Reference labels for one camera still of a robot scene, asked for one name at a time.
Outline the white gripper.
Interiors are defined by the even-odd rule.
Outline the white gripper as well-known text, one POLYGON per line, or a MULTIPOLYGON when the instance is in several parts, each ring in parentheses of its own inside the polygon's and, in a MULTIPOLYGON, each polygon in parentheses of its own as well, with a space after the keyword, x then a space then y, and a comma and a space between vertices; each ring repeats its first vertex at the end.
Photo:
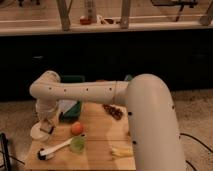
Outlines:
POLYGON ((51 134, 58 124, 58 114, 60 112, 58 102, 55 100, 36 101, 36 112, 41 123, 40 130, 47 134, 51 134))

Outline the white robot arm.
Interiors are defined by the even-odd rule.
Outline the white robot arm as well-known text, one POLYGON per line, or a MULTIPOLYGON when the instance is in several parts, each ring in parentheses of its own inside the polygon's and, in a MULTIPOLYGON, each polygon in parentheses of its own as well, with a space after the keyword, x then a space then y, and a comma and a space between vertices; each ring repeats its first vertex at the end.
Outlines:
POLYGON ((170 90, 153 74, 130 81, 62 83, 44 72, 29 92, 39 113, 51 113, 59 100, 124 106, 128 113, 136 171, 186 171, 176 111, 170 90))

